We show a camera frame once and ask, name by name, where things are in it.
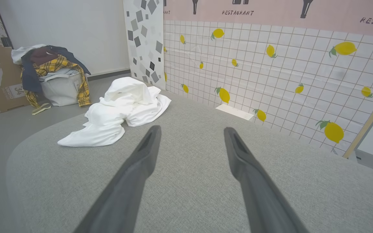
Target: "lemon wallpaper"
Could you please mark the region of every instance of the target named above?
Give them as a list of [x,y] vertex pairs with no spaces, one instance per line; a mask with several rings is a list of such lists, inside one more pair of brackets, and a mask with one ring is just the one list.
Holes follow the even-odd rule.
[[164,20],[167,90],[342,156],[373,111],[373,36]]

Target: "pile of clothes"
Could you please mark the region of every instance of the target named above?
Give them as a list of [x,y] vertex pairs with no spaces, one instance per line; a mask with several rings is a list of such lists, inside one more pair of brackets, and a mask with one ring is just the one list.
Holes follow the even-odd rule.
[[131,77],[118,78],[99,103],[90,106],[82,130],[71,132],[58,141],[61,146],[106,146],[125,133],[122,123],[137,127],[155,121],[168,108],[171,100],[157,87],[147,87]]
[[22,64],[22,87],[30,105],[41,108],[37,102],[37,93],[42,93],[41,82],[52,75],[71,75],[79,73],[81,84],[76,96],[79,106],[91,105],[89,85],[85,74],[90,74],[87,68],[77,60],[73,53],[57,46],[39,44],[31,47],[20,47],[12,50],[12,60]]

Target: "black lamp illustration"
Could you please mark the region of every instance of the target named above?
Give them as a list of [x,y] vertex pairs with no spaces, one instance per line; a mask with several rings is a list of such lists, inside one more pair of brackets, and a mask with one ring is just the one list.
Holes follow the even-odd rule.
[[198,3],[198,0],[192,0],[192,3],[194,5],[194,15],[197,14],[197,3]]
[[[241,4],[241,0],[232,0],[232,4],[233,5],[235,5],[235,4]],[[248,4],[248,0],[244,0],[243,4]]]
[[300,18],[305,19],[306,15],[308,14],[309,7],[311,6],[311,3],[313,0],[303,0],[303,9],[302,9],[302,15]]

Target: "gray upholstered surface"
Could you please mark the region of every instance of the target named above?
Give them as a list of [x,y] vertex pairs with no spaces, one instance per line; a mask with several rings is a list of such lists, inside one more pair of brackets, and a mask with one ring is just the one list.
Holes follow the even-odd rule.
[[157,165],[147,180],[136,232],[248,232],[223,129],[234,127],[311,232],[373,232],[373,170],[250,121],[163,92],[172,99],[151,124],[111,146],[66,148],[83,115],[46,128],[12,153],[8,189],[29,232],[72,232],[151,125],[161,125]]

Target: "pink banner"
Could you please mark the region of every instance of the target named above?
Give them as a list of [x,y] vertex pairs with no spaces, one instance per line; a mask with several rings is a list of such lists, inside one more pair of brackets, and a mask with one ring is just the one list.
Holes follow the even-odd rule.
[[166,0],[164,4],[165,20],[278,25],[373,36],[373,0]]

